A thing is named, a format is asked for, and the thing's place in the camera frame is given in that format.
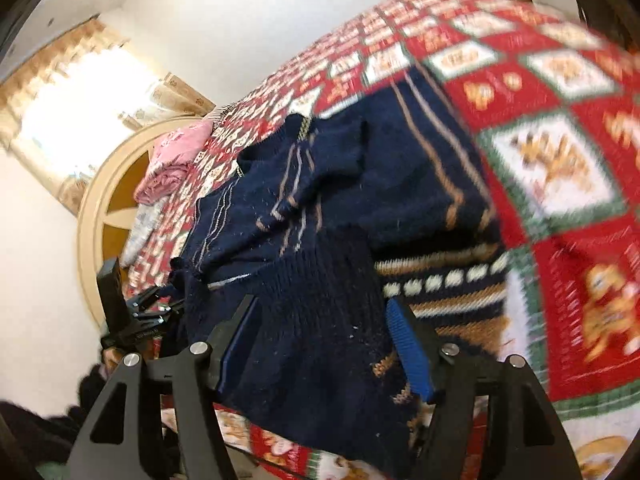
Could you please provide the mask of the cream round headboard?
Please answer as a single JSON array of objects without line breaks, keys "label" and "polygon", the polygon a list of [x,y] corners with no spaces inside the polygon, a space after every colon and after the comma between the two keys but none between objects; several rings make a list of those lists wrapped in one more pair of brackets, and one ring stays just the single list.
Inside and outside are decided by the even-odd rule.
[{"label": "cream round headboard", "polygon": [[87,309],[97,326],[104,324],[104,314],[96,274],[126,244],[138,208],[134,190],[149,166],[150,149],[164,134],[197,120],[175,117],[134,132],[107,156],[86,189],[77,216],[77,270]]}]

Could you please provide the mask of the pink folded blanket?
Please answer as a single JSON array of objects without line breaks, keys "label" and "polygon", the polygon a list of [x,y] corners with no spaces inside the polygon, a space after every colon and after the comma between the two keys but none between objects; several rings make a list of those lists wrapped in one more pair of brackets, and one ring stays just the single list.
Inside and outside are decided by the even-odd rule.
[{"label": "pink folded blanket", "polygon": [[154,145],[144,178],[134,190],[138,204],[151,206],[181,185],[213,131],[213,122],[199,120],[166,133]]}]

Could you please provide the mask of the red white checkered bedspread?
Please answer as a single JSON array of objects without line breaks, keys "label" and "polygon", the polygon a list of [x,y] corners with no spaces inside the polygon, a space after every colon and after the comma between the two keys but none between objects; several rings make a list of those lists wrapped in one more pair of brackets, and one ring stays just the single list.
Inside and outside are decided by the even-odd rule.
[{"label": "red white checkered bedspread", "polygon": [[198,200],[288,114],[328,117],[426,68],[475,134],[508,251],[378,267],[442,336],[519,353],[547,389],[577,463],[603,479],[639,433],[639,64],[601,35],[521,0],[385,0],[318,39],[223,110],[129,270],[163,283]]}]

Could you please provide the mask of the beige patterned curtain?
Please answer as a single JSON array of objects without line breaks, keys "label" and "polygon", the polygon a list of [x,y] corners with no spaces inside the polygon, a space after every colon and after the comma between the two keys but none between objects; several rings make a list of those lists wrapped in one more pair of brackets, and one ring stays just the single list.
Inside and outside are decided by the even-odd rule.
[{"label": "beige patterned curtain", "polygon": [[214,107],[92,18],[37,50],[2,82],[1,145],[78,214],[91,179],[134,132]]}]

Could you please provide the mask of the navy striped knit sweater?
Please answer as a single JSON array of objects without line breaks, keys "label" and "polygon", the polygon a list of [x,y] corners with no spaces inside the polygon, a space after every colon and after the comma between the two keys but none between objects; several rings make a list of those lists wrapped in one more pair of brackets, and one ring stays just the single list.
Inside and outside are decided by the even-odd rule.
[{"label": "navy striped knit sweater", "polygon": [[196,203],[181,253],[190,341],[256,299],[221,403],[405,477],[419,402],[387,301],[469,352],[492,356],[502,331],[508,257],[471,137],[416,66],[330,117],[288,116],[236,163]]}]

